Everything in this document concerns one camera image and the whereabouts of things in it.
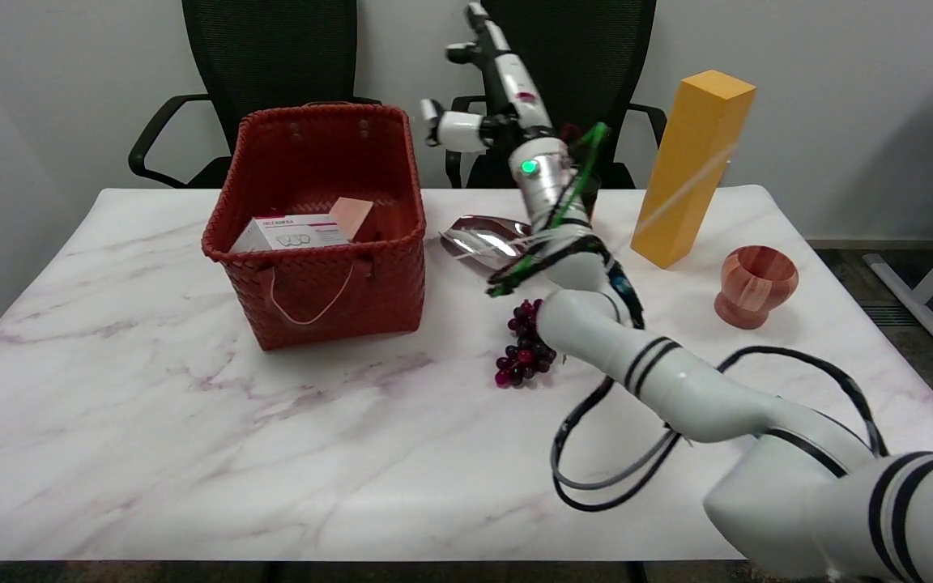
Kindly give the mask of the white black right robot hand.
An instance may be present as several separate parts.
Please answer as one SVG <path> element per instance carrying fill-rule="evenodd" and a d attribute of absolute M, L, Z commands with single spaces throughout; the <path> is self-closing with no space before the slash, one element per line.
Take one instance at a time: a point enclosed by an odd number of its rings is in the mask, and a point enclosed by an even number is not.
<path fill-rule="evenodd" d="M 464 15 L 475 38 L 471 43 L 448 45 L 445 59 L 481 71 L 488 111 L 480 115 L 445 109 L 433 99 L 422 100 L 426 143 L 460 154 L 492 147 L 511 152 L 522 149 L 532 156 L 565 154 L 539 90 L 502 28 L 480 2 L 467 4 Z"/>

